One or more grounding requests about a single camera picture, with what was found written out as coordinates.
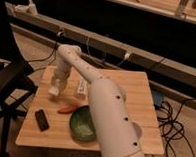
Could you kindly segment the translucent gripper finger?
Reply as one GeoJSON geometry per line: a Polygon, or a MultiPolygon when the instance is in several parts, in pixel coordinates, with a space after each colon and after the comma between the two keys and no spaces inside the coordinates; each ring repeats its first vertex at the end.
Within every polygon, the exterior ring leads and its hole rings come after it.
{"type": "Polygon", "coordinates": [[[61,85],[60,86],[60,92],[63,92],[65,90],[66,86],[65,85],[61,85]]]}
{"type": "Polygon", "coordinates": [[[55,86],[51,86],[49,89],[49,94],[57,96],[59,94],[59,90],[55,86]]]}

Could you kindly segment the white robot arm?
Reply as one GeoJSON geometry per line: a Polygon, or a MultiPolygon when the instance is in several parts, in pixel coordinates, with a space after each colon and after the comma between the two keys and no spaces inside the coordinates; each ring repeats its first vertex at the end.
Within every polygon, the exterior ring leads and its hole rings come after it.
{"type": "Polygon", "coordinates": [[[58,96],[74,67],[90,84],[88,103],[102,157],[146,157],[125,104],[125,93],[111,79],[81,58],[78,46],[64,44],[51,79],[50,94],[58,96]]]}

